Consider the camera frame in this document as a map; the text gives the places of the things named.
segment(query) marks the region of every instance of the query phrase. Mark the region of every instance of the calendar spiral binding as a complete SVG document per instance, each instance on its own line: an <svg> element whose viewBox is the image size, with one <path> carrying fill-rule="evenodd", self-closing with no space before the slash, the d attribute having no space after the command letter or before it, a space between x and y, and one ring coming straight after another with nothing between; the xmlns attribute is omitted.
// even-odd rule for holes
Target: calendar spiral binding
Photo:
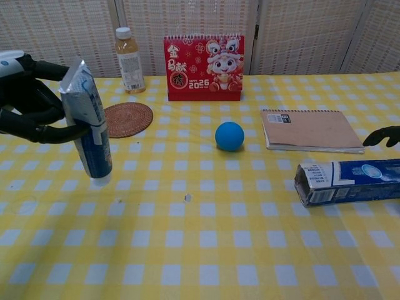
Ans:
<svg viewBox="0 0 400 300"><path fill-rule="evenodd" d="M330 109L263 109L271 113L339 113L340 111Z"/></svg>
<svg viewBox="0 0 400 300"><path fill-rule="evenodd" d="M192 34L172 34L169 36L164 36L164 40L177 40L177 39L221 39L221 38L238 38L240 39L240 33L231 33L231 34L201 34L201 33L192 33Z"/></svg>

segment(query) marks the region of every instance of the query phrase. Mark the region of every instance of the plastic bottle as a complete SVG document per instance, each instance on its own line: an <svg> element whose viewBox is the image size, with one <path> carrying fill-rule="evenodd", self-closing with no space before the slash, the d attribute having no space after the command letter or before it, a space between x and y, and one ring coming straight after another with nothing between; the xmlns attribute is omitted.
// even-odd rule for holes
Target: plastic bottle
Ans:
<svg viewBox="0 0 400 300"><path fill-rule="evenodd" d="M128 94L143 92L146 87L144 86L138 44L128 27L117 28L116 36L116 52L125 91Z"/></svg>

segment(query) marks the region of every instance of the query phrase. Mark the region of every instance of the brown notebook cover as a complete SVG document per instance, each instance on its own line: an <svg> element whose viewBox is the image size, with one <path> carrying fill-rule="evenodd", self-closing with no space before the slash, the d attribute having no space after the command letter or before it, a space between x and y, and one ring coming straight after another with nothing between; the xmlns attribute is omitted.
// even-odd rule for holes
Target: brown notebook cover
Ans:
<svg viewBox="0 0 400 300"><path fill-rule="evenodd" d="M264 109L268 149L364 153L364 147L340 111Z"/></svg>

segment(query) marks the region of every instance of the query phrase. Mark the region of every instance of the red desk calendar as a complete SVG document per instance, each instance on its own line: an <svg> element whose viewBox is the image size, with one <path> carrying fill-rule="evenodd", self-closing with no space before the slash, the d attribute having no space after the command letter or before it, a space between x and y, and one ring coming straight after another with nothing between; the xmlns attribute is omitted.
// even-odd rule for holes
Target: red desk calendar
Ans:
<svg viewBox="0 0 400 300"><path fill-rule="evenodd" d="M244 36L166 36L170 101L239 101Z"/></svg>

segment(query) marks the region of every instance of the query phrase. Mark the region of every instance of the round rattan coaster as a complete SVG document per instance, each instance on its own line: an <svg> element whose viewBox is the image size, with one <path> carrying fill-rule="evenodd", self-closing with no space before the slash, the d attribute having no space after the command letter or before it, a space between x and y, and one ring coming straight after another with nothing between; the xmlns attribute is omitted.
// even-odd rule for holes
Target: round rattan coaster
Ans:
<svg viewBox="0 0 400 300"><path fill-rule="evenodd" d="M145 130L153 121L153 112L141 103L121 103L105 110L110 138L126 138Z"/></svg>

